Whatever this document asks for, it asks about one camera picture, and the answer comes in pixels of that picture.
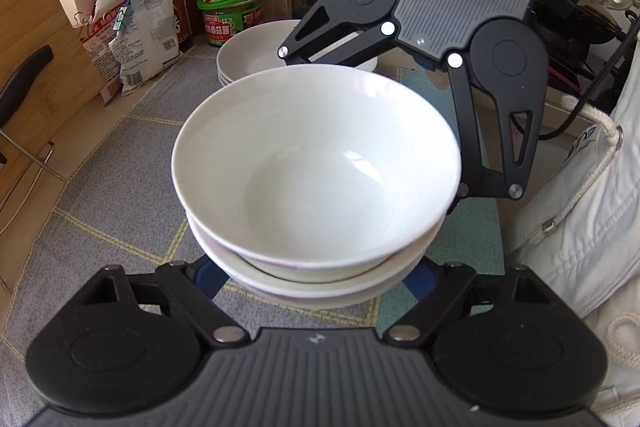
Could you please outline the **white bowl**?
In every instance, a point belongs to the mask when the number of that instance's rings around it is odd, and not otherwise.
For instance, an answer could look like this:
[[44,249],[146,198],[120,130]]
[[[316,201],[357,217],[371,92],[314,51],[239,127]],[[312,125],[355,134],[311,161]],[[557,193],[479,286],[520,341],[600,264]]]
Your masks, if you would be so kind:
[[215,241],[259,262],[329,270],[397,253],[445,216],[454,132],[423,96],[336,65],[229,84],[184,123],[172,181]]
[[384,294],[416,267],[437,235],[436,232],[426,234],[423,239],[418,239],[374,269],[351,279],[311,284],[285,281],[262,272],[211,239],[191,220],[189,227],[206,256],[226,272],[232,281],[251,291],[257,291],[258,295],[274,297],[278,303],[308,309],[344,308]]

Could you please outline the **floral bowl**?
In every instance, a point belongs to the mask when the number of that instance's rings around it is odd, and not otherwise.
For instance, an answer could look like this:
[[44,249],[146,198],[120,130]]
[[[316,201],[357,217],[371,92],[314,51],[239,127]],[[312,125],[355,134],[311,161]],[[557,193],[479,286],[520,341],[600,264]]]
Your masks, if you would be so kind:
[[401,270],[406,269],[412,262],[418,262],[431,245],[444,219],[440,219],[431,231],[382,260],[363,263],[363,265],[349,265],[349,267],[309,268],[301,265],[286,267],[273,262],[246,260],[243,256],[232,251],[213,239],[195,219],[188,216],[188,222],[196,241],[205,254],[215,261],[232,279],[255,286],[263,291],[270,291],[278,295],[298,296],[303,288],[317,286],[321,291],[327,289],[329,293],[337,288],[356,286],[357,291],[364,288],[364,284],[386,281]]

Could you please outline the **large fruit plate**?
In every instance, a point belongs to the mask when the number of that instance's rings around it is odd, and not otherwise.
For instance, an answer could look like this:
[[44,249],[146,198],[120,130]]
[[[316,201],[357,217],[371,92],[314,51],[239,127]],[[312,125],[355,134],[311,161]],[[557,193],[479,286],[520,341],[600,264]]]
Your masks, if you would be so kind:
[[233,81],[285,66],[278,49],[299,20],[275,20],[245,29],[218,51],[216,64]]

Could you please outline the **grey blue checked towel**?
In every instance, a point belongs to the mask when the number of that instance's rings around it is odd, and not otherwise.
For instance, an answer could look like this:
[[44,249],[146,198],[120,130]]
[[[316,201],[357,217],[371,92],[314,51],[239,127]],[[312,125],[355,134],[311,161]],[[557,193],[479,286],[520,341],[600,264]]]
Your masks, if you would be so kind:
[[[376,72],[424,96],[454,127],[449,91],[439,90],[402,52],[379,58]],[[8,315],[1,314],[1,426],[23,426],[42,404],[29,384],[24,355],[44,325],[103,265],[153,273],[172,260],[194,261],[203,251],[190,231],[172,187],[170,155],[192,110],[221,85],[216,52],[194,46],[139,101],[79,166],[34,237],[13,286]],[[491,199],[467,199],[426,255],[457,261],[478,273],[504,271],[498,209]],[[255,335],[260,326],[292,329],[376,327],[382,333],[427,290],[416,268],[402,283],[367,303],[306,310],[274,303],[229,281],[214,303]]]

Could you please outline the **white jacket of operator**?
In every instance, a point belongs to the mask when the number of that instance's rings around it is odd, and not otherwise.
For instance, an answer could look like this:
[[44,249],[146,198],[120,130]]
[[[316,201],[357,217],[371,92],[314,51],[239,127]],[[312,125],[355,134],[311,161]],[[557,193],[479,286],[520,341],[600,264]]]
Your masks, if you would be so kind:
[[639,422],[639,65],[612,113],[591,122],[562,167],[513,218],[506,260],[537,273],[593,330],[608,373],[593,408],[611,426]]

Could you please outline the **white plastic powder bag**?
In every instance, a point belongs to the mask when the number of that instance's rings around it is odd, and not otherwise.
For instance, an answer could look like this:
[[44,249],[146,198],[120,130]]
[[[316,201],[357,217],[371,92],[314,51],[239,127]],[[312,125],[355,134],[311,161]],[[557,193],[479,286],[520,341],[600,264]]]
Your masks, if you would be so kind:
[[137,90],[179,61],[176,38],[157,32],[164,21],[157,16],[157,8],[153,0],[127,0],[116,17],[110,49],[119,64],[123,94]]

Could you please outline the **green lid sauce jar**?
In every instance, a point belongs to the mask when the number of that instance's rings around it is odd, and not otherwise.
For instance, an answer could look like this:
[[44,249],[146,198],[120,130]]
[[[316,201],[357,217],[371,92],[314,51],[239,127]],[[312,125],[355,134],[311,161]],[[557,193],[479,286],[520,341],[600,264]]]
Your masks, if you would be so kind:
[[207,41],[223,46],[239,32],[262,22],[262,0],[198,0]]

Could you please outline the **clipped red white bag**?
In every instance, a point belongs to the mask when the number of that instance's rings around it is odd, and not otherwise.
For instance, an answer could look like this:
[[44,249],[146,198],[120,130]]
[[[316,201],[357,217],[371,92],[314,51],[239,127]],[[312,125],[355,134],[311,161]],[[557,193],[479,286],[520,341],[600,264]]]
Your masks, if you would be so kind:
[[74,16],[79,26],[80,43],[103,80],[100,97],[104,104],[110,103],[122,90],[119,64],[110,49],[110,42],[115,37],[113,26],[116,17],[126,1],[96,0],[91,13],[77,12]]

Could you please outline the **bamboo cutting board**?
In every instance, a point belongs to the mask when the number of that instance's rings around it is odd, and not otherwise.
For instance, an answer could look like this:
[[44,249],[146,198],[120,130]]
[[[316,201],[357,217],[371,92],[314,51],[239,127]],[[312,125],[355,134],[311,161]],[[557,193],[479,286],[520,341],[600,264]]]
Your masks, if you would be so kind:
[[58,0],[1,0],[1,195],[103,80]]

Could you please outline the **black handled kitchen knife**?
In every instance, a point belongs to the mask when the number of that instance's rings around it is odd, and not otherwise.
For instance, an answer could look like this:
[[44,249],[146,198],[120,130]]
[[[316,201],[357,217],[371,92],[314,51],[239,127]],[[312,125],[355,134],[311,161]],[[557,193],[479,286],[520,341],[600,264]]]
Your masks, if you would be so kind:
[[0,92],[0,127],[5,126],[20,108],[40,72],[53,61],[53,57],[52,48],[46,44],[15,69]]

